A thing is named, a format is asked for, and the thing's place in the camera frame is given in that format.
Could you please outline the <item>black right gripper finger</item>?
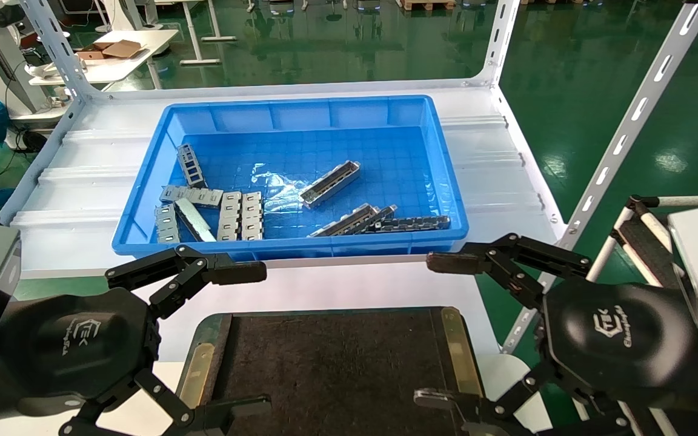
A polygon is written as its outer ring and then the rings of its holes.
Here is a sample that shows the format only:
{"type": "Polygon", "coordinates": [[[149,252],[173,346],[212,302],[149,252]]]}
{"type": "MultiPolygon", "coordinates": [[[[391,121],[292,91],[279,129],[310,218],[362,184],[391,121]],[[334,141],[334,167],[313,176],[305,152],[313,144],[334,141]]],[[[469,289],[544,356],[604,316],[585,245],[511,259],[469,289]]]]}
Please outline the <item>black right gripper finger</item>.
{"type": "Polygon", "coordinates": [[[507,234],[490,243],[466,243],[458,252],[430,252],[427,268],[451,275],[488,275],[528,309],[540,309],[543,285],[523,270],[527,266],[555,277],[585,278],[592,260],[559,246],[507,234]]]}

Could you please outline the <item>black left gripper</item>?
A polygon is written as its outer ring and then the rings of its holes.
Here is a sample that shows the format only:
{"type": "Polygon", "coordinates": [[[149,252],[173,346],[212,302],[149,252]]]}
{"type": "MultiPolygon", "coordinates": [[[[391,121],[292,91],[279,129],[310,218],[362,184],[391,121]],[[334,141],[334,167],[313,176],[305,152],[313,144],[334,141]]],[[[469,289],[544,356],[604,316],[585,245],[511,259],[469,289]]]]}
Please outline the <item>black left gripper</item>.
{"type": "Polygon", "coordinates": [[[60,435],[124,435],[101,428],[139,389],[172,419],[163,435],[227,435],[236,417],[267,413],[267,395],[213,401],[190,409],[152,372],[158,319],[171,317],[206,285],[258,283],[263,262],[235,262],[179,245],[106,271],[110,290],[11,302],[0,320],[0,419],[46,417],[80,408],[60,435]],[[133,293],[167,280],[150,304],[133,293]]]}

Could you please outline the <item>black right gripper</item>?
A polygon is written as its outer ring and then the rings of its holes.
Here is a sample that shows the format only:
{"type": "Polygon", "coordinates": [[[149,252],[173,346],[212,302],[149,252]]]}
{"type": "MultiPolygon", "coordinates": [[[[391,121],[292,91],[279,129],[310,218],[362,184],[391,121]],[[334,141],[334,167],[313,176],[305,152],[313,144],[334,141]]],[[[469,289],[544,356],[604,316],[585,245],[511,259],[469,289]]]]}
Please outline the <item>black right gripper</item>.
{"type": "Polygon", "coordinates": [[[564,375],[584,394],[663,411],[698,414],[698,328],[678,290],[641,283],[561,283],[543,296],[547,353],[524,379],[492,401],[477,394],[417,389],[423,408],[449,409],[462,430],[488,435],[628,435],[609,413],[534,432],[515,417],[541,387],[564,375]]]}

